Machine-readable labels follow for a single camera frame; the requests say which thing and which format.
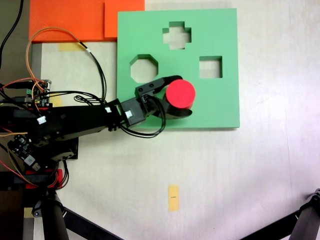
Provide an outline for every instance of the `octagonal hole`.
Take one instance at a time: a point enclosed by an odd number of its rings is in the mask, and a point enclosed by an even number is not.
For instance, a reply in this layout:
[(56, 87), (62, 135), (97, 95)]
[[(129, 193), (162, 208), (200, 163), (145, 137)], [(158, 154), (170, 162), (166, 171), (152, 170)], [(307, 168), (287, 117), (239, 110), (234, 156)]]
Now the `octagonal hole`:
[(130, 62), (130, 75), (139, 84), (149, 83), (158, 75), (158, 62), (150, 54), (138, 54)]

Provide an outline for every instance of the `electronic component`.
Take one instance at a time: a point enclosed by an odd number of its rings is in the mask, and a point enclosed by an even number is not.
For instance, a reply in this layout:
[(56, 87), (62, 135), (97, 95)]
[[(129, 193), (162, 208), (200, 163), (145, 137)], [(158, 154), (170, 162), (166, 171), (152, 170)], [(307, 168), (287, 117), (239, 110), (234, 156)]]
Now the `electronic component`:
[(14, 141), (8, 142), (8, 148), (21, 158), (26, 165), (38, 171), (41, 166), (36, 162), (36, 153), (33, 150), (32, 145), (22, 135), (17, 135)]

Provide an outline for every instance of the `square hole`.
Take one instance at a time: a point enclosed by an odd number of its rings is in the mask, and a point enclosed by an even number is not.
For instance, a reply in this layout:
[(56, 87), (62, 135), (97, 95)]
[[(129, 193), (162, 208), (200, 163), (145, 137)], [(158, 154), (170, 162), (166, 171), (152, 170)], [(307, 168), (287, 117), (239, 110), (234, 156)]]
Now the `square hole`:
[(201, 56), (199, 59), (200, 79), (220, 79), (222, 73), (222, 56)]

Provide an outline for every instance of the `yellow sticky note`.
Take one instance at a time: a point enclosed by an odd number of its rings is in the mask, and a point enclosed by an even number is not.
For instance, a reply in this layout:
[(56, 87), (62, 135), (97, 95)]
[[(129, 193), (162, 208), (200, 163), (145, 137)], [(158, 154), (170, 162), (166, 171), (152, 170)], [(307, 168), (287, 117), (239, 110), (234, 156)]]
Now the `yellow sticky note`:
[(61, 42), (58, 43), (58, 50), (59, 52), (79, 52), (86, 49), (79, 42)]
[(60, 96), (54, 96), (50, 98), (50, 103), (52, 103), (54, 108), (63, 107), (64, 103)]
[(179, 210), (179, 186), (178, 185), (169, 185), (168, 198), (169, 198), (169, 212), (178, 211)]
[(25, 207), (24, 208), (24, 218), (25, 219), (34, 218), (34, 216), (32, 215), (32, 207)]

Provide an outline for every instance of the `orange foam sheet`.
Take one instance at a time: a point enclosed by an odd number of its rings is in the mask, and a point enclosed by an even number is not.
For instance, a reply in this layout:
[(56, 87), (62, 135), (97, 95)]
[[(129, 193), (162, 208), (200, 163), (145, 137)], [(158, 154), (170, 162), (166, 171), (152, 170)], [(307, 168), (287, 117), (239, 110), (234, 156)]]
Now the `orange foam sheet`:
[(104, 37), (116, 41), (118, 37), (118, 12), (144, 11), (145, 0), (105, 0)]
[[(60, 27), (84, 42), (104, 41), (104, 25), (105, 0), (30, 0), (29, 38), (42, 28)], [(34, 43), (74, 41), (57, 30), (42, 32), (33, 40)]]

